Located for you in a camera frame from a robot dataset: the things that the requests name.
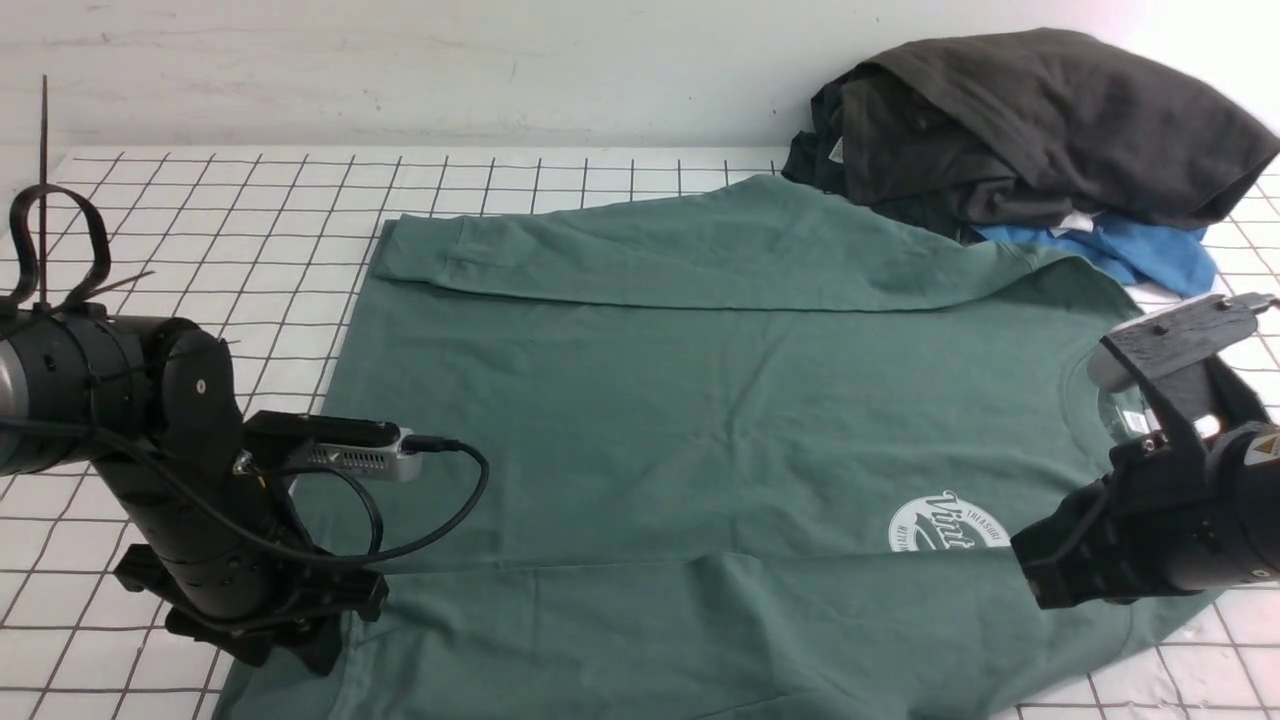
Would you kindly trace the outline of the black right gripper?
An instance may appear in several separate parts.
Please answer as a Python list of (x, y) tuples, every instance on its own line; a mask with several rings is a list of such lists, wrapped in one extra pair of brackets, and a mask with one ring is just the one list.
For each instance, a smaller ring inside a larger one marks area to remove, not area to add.
[(1199, 594), (1216, 585), (1216, 443), (1133, 439), (1111, 470), (1018, 532), (1012, 552), (1041, 609)]

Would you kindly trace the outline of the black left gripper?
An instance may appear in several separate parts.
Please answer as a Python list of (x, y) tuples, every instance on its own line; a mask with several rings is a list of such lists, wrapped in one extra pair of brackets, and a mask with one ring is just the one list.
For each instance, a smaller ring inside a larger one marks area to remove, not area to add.
[(132, 544), (113, 570), (123, 588), (164, 601), (164, 629), (210, 644), (251, 667), (284, 650), (325, 676), (340, 657), (344, 618), (376, 621), (389, 594), (372, 570), (224, 555), (196, 564), (165, 564), (147, 544)]

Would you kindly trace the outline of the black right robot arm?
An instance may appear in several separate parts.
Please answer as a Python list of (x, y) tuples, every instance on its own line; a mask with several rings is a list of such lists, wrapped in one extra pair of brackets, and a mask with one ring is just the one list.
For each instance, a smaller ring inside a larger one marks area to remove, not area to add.
[(1249, 421), (1194, 446), (1155, 436), (1019, 530), (1012, 552), (1042, 609), (1187, 597), (1277, 579), (1277, 427)]

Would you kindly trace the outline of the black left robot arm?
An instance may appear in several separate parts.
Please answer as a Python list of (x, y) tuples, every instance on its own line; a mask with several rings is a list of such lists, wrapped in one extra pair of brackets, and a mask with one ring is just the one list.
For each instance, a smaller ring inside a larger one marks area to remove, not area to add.
[(288, 493), (333, 470), (321, 441), (362, 432), (244, 416), (230, 350), (193, 322), (3, 300), (3, 471), (87, 462), (142, 536), (114, 568), (123, 588), (168, 603), (169, 633), (252, 667), (284, 650), (325, 676), (343, 618), (381, 611), (381, 575), (321, 550)]

